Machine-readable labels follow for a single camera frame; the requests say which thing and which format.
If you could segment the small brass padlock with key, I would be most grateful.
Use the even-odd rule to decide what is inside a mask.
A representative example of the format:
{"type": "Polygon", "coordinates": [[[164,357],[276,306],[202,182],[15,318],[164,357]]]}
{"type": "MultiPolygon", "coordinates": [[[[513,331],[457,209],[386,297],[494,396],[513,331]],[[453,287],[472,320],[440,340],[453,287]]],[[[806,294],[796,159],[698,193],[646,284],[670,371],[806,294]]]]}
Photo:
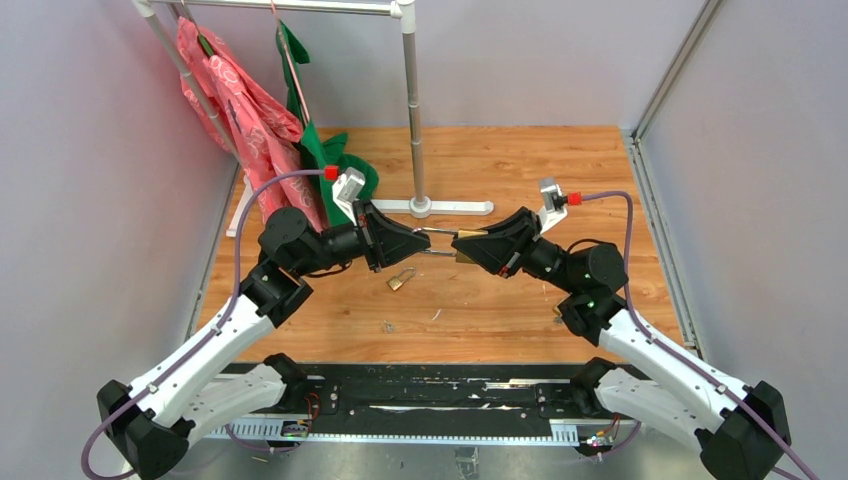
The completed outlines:
{"type": "Polygon", "coordinates": [[[386,284],[392,291],[399,290],[405,283],[414,278],[417,274],[417,269],[415,267],[404,267],[400,272],[396,275],[390,277],[386,284]]]}

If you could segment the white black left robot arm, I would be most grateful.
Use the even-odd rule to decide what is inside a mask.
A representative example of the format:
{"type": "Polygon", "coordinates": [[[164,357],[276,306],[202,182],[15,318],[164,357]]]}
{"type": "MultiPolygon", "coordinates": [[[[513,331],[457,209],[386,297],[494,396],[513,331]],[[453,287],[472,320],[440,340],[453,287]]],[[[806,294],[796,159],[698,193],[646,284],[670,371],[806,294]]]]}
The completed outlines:
{"type": "Polygon", "coordinates": [[[163,477],[200,439],[248,413],[303,407],[308,376],[285,354],[225,383],[211,382],[306,302],[313,292],[307,276],[358,258],[379,272],[431,246],[426,233],[386,217],[369,201],[355,201],[353,213],[353,222],[317,231],[300,209],[276,210],[258,237],[256,265],[236,277],[215,317],[147,373],[100,389],[103,432],[133,474],[163,477]]]}

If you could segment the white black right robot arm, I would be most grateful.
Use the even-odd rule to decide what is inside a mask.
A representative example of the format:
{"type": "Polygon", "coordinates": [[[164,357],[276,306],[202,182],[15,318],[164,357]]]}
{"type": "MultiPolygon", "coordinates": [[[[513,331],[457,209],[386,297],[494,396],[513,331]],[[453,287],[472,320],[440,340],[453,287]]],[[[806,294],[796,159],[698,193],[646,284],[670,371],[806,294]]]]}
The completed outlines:
{"type": "Polygon", "coordinates": [[[606,410],[647,425],[694,451],[715,479],[764,479],[777,466],[781,446],[791,442],[780,392],[712,367],[651,326],[619,293],[628,275],[615,244],[565,249],[545,239],[538,215],[522,208],[455,234],[452,245],[490,274],[523,272],[566,292],[556,312],[567,329],[642,373],[590,360],[570,392],[577,413],[592,418],[606,410]]]}

